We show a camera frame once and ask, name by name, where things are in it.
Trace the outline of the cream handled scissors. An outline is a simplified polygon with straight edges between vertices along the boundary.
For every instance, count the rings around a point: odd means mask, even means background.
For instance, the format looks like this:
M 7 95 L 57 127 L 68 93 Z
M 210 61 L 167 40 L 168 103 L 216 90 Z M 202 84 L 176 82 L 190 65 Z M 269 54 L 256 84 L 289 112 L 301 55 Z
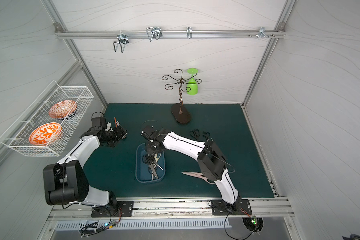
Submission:
M 161 158 L 161 155 L 162 155 L 161 153 L 154 155 L 154 166 L 163 171 L 164 169 L 159 165 L 159 160 Z

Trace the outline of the pink handled scissors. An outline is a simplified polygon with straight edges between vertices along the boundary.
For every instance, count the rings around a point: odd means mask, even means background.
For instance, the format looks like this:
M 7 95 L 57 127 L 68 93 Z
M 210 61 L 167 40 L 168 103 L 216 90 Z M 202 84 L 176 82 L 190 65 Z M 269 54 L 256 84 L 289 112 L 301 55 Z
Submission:
M 195 172 L 182 172 L 182 174 L 187 175 L 187 176 L 191 176 L 194 178 L 199 178 L 204 180 L 205 182 L 207 182 L 210 185 L 214 185 L 215 182 L 214 181 L 210 181 L 207 177 L 205 177 L 202 173 L 195 173 Z

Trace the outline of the small black scissors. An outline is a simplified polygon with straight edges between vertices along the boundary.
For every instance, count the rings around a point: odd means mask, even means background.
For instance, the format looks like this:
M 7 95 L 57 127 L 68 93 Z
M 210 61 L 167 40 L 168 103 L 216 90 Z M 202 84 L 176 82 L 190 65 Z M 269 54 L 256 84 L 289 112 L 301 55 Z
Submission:
M 150 164 L 151 164 L 151 159 L 150 159 L 150 157 L 149 157 L 148 155 L 144 155 L 144 156 L 142 157 L 142 162 L 143 162 L 144 164 L 146 164 L 146 165 L 150 165 Z

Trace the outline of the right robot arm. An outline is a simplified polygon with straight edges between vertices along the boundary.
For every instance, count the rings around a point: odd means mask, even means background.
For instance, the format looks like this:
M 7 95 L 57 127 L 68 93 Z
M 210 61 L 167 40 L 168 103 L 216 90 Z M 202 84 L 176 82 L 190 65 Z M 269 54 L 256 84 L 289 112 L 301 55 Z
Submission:
M 147 140 L 149 158 L 164 150 L 171 150 L 196 160 L 201 174 L 215 183 L 226 205 L 231 209 L 239 206 L 241 197 L 230 178 L 226 156 L 213 140 L 197 142 L 166 129 L 144 130 L 141 135 Z

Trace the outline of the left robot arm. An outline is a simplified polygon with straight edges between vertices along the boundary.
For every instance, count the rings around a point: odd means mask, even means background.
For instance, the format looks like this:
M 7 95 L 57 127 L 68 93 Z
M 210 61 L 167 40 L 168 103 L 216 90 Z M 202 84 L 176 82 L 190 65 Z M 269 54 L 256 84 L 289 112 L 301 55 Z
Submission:
M 90 186 L 83 167 L 102 144 L 114 147 L 126 136 L 127 130 L 122 126 L 104 130 L 95 127 L 83 133 L 79 142 L 65 157 L 43 169 L 47 204 L 61 205 L 63 208 L 72 204 L 115 208 L 117 200 L 114 193 Z

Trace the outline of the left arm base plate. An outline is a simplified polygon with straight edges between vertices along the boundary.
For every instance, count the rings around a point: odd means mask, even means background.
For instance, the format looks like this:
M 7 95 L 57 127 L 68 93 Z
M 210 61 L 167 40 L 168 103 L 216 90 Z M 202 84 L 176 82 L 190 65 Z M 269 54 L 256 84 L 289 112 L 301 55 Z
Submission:
M 93 207 L 92 218 L 115 218 L 121 216 L 128 218 L 132 216 L 134 201 L 118 201 L 115 206 L 106 205 L 102 207 Z

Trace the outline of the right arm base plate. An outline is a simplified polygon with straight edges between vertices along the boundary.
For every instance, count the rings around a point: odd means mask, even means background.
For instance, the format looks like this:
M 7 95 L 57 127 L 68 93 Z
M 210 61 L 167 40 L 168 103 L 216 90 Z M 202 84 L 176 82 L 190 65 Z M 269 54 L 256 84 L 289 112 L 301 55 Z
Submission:
M 239 199 L 234 205 L 228 204 L 223 200 L 210 200 L 209 207 L 212 209 L 213 216 L 244 215 L 253 214 L 250 201 L 247 199 Z

